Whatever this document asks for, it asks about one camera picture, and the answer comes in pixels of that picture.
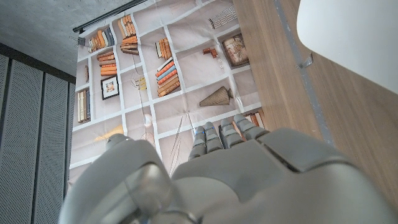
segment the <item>gray wall panel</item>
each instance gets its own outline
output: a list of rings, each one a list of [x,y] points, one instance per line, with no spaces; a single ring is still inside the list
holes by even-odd
[[[70,165],[70,149],[72,148],[72,129],[73,129],[73,109],[75,107],[75,89],[76,86],[69,83],[69,114],[68,114],[68,133],[67,133],[67,160],[65,161],[65,190],[68,190],[69,165]]]
[[[68,83],[45,76],[34,223],[57,223],[63,202]]]
[[[8,57],[0,55],[0,111],[2,110],[2,100],[4,96],[4,86],[6,84],[8,67]]]
[[[0,223],[30,223],[43,73],[12,61],[0,145]]]

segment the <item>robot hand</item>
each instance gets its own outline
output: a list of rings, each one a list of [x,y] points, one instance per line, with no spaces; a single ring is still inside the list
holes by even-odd
[[[234,117],[198,127],[171,178],[146,141],[112,136],[77,180],[59,223],[398,223],[347,157],[290,130]]]

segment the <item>shelf compartment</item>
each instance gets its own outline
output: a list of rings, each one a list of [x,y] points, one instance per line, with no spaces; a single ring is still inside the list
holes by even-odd
[[[217,33],[228,30],[239,24],[235,19],[219,28],[213,29],[209,19],[232,6],[231,0],[212,1],[191,13],[187,17],[168,25],[174,49],[185,49],[189,46],[203,43]]]
[[[166,38],[166,34],[163,28],[157,29],[141,37],[141,51],[142,51],[142,56],[144,57],[146,71],[149,79],[147,80],[147,85],[148,84],[150,85],[152,99],[158,98],[157,96],[158,84],[155,75],[157,73],[157,68],[159,68],[165,62],[163,58],[157,57],[155,43],[163,38]],[[173,93],[180,90],[181,87],[178,87],[176,90],[173,91]]]
[[[87,120],[85,120],[85,121],[83,121],[83,122],[81,122],[81,123],[79,123],[79,122],[77,121],[77,108],[78,108],[77,102],[78,102],[78,100],[77,100],[77,93],[75,93],[75,105],[74,105],[74,107],[73,107],[73,127],[77,127],[77,126],[79,126],[79,125],[81,125],[81,124],[88,123],[88,122],[90,122],[90,120],[91,120],[91,119],[87,119]]]
[[[95,139],[112,131],[119,125],[122,125],[121,116],[73,132],[70,164],[102,155],[105,151],[106,140],[95,141]]]
[[[118,22],[120,22],[120,18],[116,19],[112,22],[112,26],[115,32],[116,39],[118,40],[118,44],[116,45],[116,54],[118,55],[119,59],[119,70],[123,70],[125,68],[130,67],[131,65],[137,65],[138,63],[141,63],[141,59],[139,55],[131,55],[131,54],[126,54],[123,53],[120,49],[120,44],[123,40],[122,34],[120,32],[120,28],[118,26]]]
[[[150,133],[154,136],[152,114],[150,113],[149,106],[143,107],[141,110],[126,113],[126,127],[127,136],[134,140],[142,139],[145,133]]]
[[[90,33],[88,33],[87,35],[84,36],[84,38],[86,39],[85,46],[79,45],[78,46],[78,50],[77,50],[78,51],[78,53],[77,53],[77,55],[78,55],[77,61],[78,62],[81,61],[81,60],[84,60],[84,59],[86,59],[88,57],[91,57],[92,55],[97,55],[98,53],[102,53],[104,51],[107,51],[108,49],[112,49],[112,46],[109,46],[109,47],[105,47],[103,49],[96,50],[95,52],[92,52],[92,53],[89,53],[89,51],[88,51],[88,47],[90,46],[89,42],[88,42],[88,39],[90,39],[93,36],[95,36],[97,34],[97,30],[104,31],[108,27],[109,27],[109,24],[107,24],[105,26],[97,27],[97,29],[91,31]]]
[[[228,63],[223,57],[213,58],[211,54],[203,54],[203,49],[216,47],[214,40],[209,40],[189,50],[176,53],[178,64],[184,79],[185,87],[206,83],[214,78],[222,76],[229,70]]]
[[[93,94],[93,108],[94,108],[94,111],[91,112],[91,115],[94,114],[95,119],[98,119],[103,116],[121,110],[120,95],[108,98],[106,100],[102,100],[101,80],[109,78],[110,76],[101,76],[101,67],[100,67],[100,62],[97,60],[97,55],[92,56],[91,64],[93,66],[93,68],[91,69],[92,71],[91,78],[93,79],[92,94]]]
[[[225,78],[219,82],[184,93],[171,99],[161,101],[154,105],[158,133],[164,133],[177,129],[181,119],[182,126],[206,120],[219,114],[227,113],[236,109],[234,99],[225,106],[199,107],[199,102],[208,95],[225,86],[230,88],[229,79]]]
[[[195,6],[197,6],[195,0],[163,0],[146,9],[134,12],[133,16],[139,33],[146,34],[164,24],[168,24]]]
[[[88,67],[88,58],[80,61],[77,63],[77,68],[76,68],[76,89],[79,89],[79,87],[88,84],[86,82],[86,75],[85,75],[85,67]]]
[[[177,141],[175,137],[176,135],[174,134],[159,140],[163,164],[169,174],[171,170],[175,170],[179,164],[188,161],[193,146],[192,130],[179,133]]]
[[[133,78],[136,80],[141,77],[144,78],[144,72],[142,71],[142,67],[137,67],[130,71],[124,72],[120,74],[120,76],[125,108],[130,108],[132,106],[136,106],[149,101],[147,89],[139,90],[132,84],[132,82],[134,82]]]
[[[235,73],[233,76],[243,106],[248,106],[253,103],[260,102],[260,97],[257,92],[256,84],[254,82],[254,77],[250,69]]]

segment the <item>picture frame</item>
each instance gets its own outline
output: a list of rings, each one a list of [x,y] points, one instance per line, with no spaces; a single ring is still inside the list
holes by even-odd
[[[101,80],[102,100],[119,95],[118,76],[114,75]]]

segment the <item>book spine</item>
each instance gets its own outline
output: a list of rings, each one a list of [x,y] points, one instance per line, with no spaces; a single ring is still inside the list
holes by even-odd
[[[110,55],[113,55],[113,52],[108,52],[108,53],[105,53],[105,54],[97,55],[97,60],[99,60],[101,57],[106,57],[106,56],[110,56]]]
[[[166,72],[164,72],[163,74],[161,74],[159,77],[157,77],[157,81],[161,80],[162,78],[164,78],[166,75],[170,74],[170,72],[175,70],[175,65],[173,65],[171,68],[167,69]]]
[[[88,74],[88,66],[85,65],[85,78],[86,78],[86,83],[88,83],[88,79],[89,79],[89,74]]]
[[[161,65],[159,68],[157,68],[157,71],[159,72],[162,68],[164,68],[172,60],[173,60],[173,58],[170,57],[167,61],[165,61],[165,63],[163,63],[163,65]]]
[[[116,60],[107,60],[103,62],[99,62],[99,65],[109,65],[109,64],[116,64]]]
[[[177,74],[177,70],[174,70],[172,72],[170,72],[170,74],[166,75],[164,78],[162,78],[161,80],[159,80],[157,82],[158,85],[162,84],[163,82],[165,82],[166,80],[168,80],[169,78],[171,78],[173,75]]]
[[[85,107],[84,107],[84,101],[83,101],[83,92],[80,92],[80,120],[81,121],[83,121],[84,120],[84,118],[85,118],[85,115],[84,115],[84,109],[85,109]]]
[[[248,119],[250,122],[252,122],[252,123],[253,123],[253,121],[251,121],[251,117],[250,117],[250,115],[247,115],[247,116],[245,116],[245,118],[246,118],[246,119]]]
[[[259,127],[259,123],[257,121],[256,115],[250,114],[250,118],[251,118],[251,121],[253,122],[253,124],[256,125],[257,127]]]
[[[259,124],[259,127],[260,127],[260,128],[264,128],[264,124],[262,123],[260,113],[257,112],[257,113],[255,113],[254,115],[256,116],[256,119],[257,119],[257,122],[258,122],[258,124]]]
[[[173,75],[172,77],[170,77],[169,79],[167,79],[165,82],[163,82],[162,84],[158,85],[158,88],[162,88],[163,86],[165,86],[166,84],[168,84],[169,82],[171,82],[174,78],[178,77],[177,74]]]
[[[113,59],[114,59],[114,55],[110,55],[110,56],[99,58],[99,61],[103,62],[103,61],[106,61],[106,60],[113,60]]]
[[[174,65],[174,61],[168,63],[164,68],[161,69],[160,72],[156,73],[156,77],[159,77],[161,74],[165,73],[168,69],[170,69]]]
[[[101,72],[101,76],[107,76],[107,75],[117,75],[118,71],[105,71]]]
[[[86,96],[87,96],[87,119],[90,119],[91,113],[90,113],[90,91],[89,90],[87,90]]]
[[[127,49],[122,49],[122,52],[123,52],[123,53],[126,53],[126,54],[139,55],[138,50],[127,50]]]
[[[83,90],[83,119],[87,120],[87,94],[86,90]]]
[[[109,65],[101,65],[101,68],[106,68],[106,67],[115,67],[116,64],[109,64]]]
[[[77,93],[77,107],[76,107],[76,110],[77,110],[77,122],[81,122],[81,119],[80,119],[80,93]]]
[[[106,72],[106,71],[116,71],[116,66],[113,67],[102,67],[101,72]]]
[[[174,83],[176,83],[176,82],[178,82],[178,81],[179,81],[178,77],[172,79],[168,84],[166,84],[166,85],[163,86],[162,88],[158,89],[158,90],[157,90],[157,93],[158,93],[158,94],[162,93],[164,90],[166,90],[168,87],[172,86]]]
[[[162,52],[160,51],[160,44],[159,42],[155,43],[155,48],[156,48],[156,52],[157,52],[157,58],[161,58],[162,57]]]
[[[165,96],[171,92],[173,92],[176,88],[178,88],[180,86],[180,82],[176,82],[174,83],[172,86],[168,87],[166,90],[164,90],[162,93],[158,94],[158,97],[162,97]]]

